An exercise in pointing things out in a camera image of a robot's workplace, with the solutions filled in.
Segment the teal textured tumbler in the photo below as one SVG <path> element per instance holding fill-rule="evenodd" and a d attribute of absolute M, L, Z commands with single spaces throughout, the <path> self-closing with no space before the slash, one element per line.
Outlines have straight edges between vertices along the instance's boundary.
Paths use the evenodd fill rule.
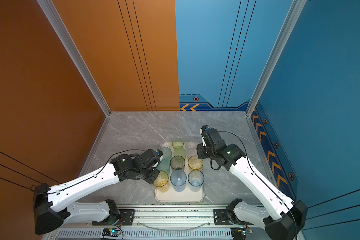
<path fill-rule="evenodd" d="M 163 147 L 160 149 L 160 151 L 163 153 L 163 157 L 161 158 L 162 161 L 170 161 L 172 158 L 172 150 L 168 147 Z"/>
<path fill-rule="evenodd" d="M 170 162 L 168 160 L 162 160 L 160 164 L 156 167 L 156 169 L 159 171 L 164 171 L 168 175 L 170 175 L 170 169 L 171 169 Z"/>

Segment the clear stemmed glass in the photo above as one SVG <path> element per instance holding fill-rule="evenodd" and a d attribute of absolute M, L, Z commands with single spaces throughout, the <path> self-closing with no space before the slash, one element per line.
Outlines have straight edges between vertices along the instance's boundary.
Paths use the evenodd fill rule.
<path fill-rule="evenodd" d="M 195 149 L 197 147 L 198 143 L 193 141 L 185 142 L 185 147 L 188 149 Z"/>

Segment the yellow tumbler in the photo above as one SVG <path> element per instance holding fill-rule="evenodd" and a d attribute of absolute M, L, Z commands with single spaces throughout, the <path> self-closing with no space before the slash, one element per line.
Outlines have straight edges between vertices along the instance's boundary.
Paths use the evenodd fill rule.
<path fill-rule="evenodd" d="M 188 166 L 191 171 L 193 170 L 201 170 L 204 166 L 204 161 L 199 159 L 198 156 L 191 156 L 188 159 Z"/>

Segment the amber tall tumbler back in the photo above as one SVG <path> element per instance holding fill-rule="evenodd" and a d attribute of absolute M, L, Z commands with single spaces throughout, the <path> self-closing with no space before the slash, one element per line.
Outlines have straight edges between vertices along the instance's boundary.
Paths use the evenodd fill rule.
<path fill-rule="evenodd" d="M 160 171 L 153 185 L 155 186 L 156 190 L 158 190 L 161 193 L 165 193 L 169 189 L 168 182 L 169 182 L 169 176 L 167 172 Z"/>

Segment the light green dotted cup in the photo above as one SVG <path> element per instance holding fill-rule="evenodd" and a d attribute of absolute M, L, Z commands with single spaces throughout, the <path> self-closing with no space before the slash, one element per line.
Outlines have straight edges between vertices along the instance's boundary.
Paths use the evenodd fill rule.
<path fill-rule="evenodd" d="M 187 157 L 187 151 L 184 148 L 175 148 L 174 156 L 180 156 L 185 159 Z"/>

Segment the dark smoky tumbler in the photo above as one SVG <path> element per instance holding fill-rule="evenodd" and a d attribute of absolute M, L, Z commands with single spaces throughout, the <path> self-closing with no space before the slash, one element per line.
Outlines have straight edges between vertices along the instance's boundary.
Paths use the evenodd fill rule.
<path fill-rule="evenodd" d="M 186 164 L 186 160 L 182 156 L 174 156 L 170 160 L 170 166 L 173 171 L 183 170 L 185 164 Z"/>

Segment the small green faceted glass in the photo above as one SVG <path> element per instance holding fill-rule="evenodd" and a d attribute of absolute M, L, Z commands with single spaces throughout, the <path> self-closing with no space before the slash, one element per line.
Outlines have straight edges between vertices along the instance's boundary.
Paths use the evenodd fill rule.
<path fill-rule="evenodd" d="M 184 147 L 184 141 L 181 139 L 175 139 L 172 142 L 172 147 L 174 149 L 179 149 L 179 148 L 183 148 Z"/>

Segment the light blue clear tumbler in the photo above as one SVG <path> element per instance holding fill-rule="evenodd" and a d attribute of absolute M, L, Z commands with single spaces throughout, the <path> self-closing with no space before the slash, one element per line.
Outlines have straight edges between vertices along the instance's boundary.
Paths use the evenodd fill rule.
<path fill-rule="evenodd" d="M 199 170 L 193 170 L 188 174 L 188 182 L 192 192 L 198 192 L 205 181 L 204 174 Z"/>

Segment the grey-blue frosted tumbler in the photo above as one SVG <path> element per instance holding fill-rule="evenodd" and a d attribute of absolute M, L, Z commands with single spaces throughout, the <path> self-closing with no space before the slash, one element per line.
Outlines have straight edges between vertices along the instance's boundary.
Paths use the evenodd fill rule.
<path fill-rule="evenodd" d="M 182 192 L 186 186 L 187 175 L 183 170 L 175 170 L 171 173 L 170 181 L 176 192 Z"/>

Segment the small clear faceted glass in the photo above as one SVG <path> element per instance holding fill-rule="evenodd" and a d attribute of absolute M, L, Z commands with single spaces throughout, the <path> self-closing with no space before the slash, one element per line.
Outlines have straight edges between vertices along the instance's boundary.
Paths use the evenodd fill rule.
<path fill-rule="evenodd" d="M 162 142 L 160 144 L 161 148 L 171 148 L 172 147 L 172 142 Z"/>

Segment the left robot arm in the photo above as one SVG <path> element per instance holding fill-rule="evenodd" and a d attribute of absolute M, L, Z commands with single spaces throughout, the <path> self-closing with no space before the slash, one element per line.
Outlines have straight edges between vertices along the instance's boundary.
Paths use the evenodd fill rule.
<path fill-rule="evenodd" d="M 41 184 L 33 190 L 35 233 L 44 235 L 64 224 L 91 221 L 94 225 L 119 224 L 122 215 L 113 200 L 80 203 L 83 197 L 124 180 L 144 180 L 153 184 L 163 159 L 160 150 L 148 149 L 141 154 L 122 151 L 110 156 L 104 166 L 72 181 L 49 186 Z"/>

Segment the green circuit board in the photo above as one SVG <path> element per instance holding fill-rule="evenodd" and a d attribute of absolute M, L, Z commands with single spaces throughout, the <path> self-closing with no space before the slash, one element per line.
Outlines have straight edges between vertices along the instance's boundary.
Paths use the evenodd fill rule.
<path fill-rule="evenodd" d="M 250 228 L 231 228 L 231 236 L 233 240 L 246 240 L 248 235 L 251 235 L 253 230 Z"/>
<path fill-rule="evenodd" d="M 119 228 L 104 228 L 102 231 L 102 239 L 123 240 L 124 232 Z"/>

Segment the aluminium front rail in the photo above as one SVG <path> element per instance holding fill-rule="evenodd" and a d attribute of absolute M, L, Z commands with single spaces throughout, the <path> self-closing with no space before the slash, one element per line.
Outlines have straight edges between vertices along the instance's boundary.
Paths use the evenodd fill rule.
<path fill-rule="evenodd" d="M 243 226 L 214 224 L 214 209 L 223 206 L 158 206 L 131 207 L 135 217 L 131 226 L 93 226 L 84 221 L 65 224 L 45 234 L 44 240 L 105 240 L 104 228 L 119 228 L 124 232 L 123 240 L 233 240 L 231 228 L 250 228 L 253 230 L 246 240 L 272 240 L 264 229 L 249 222 Z"/>

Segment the right aluminium corner post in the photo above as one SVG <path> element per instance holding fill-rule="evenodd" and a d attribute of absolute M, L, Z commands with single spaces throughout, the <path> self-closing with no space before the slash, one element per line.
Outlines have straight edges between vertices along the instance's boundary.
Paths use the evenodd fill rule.
<path fill-rule="evenodd" d="M 288 42 L 288 39 L 301 15 L 306 2 L 307 0 L 292 1 L 291 7 L 283 22 L 281 30 L 247 107 L 246 114 L 248 117 L 250 117 L 255 110 L 255 107 L 260 100 L 260 97 L 272 75 L 272 72 L 274 71 L 274 68 L 285 48 L 286 43 Z"/>

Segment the left aluminium corner post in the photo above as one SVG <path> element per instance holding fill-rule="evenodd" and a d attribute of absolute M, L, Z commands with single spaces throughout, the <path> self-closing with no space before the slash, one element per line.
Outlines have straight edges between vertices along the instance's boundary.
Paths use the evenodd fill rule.
<path fill-rule="evenodd" d="M 98 105 L 102 109 L 106 117 L 111 115 L 111 109 L 108 106 L 103 94 L 100 91 L 93 75 L 91 74 L 87 64 L 85 63 L 79 49 L 77 48 L 73 38 L 71 37 L 66 25 L 60 17 L 54 3 L 50 0 L 37 0 L 39 6 L 53 27 L 55 33 L 59 37 L 61 43 L 75 64 L 77 70 L 81 74 L 89 90 L 93 94 Z"/>

